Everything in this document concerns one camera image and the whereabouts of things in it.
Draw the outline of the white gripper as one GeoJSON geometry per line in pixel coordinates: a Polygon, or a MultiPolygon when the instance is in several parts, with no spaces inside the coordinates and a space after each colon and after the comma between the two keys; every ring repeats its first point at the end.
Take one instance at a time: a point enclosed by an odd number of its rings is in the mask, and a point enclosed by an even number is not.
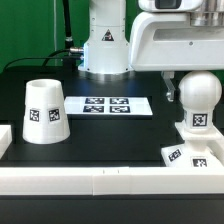
{"type": "Polygon", "coordinates": [[[135,71],[162,71],[173,102],[174,71],[224,69],[224,28],[191,26],[188,13],[142,12],[133,22],[129,63],[135,71]]]}

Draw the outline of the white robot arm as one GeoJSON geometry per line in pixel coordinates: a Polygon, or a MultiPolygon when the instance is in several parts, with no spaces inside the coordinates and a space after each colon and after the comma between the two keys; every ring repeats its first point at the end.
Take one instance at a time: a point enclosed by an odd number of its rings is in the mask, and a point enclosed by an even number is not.
{"type": "Polygon", "coordinates": [[[126,0],[90,0],[81,71],[98,77],[160,71],[172,101],[177,71],[224,69],[224,0],[137,0],[125,37],[126,0]]]}

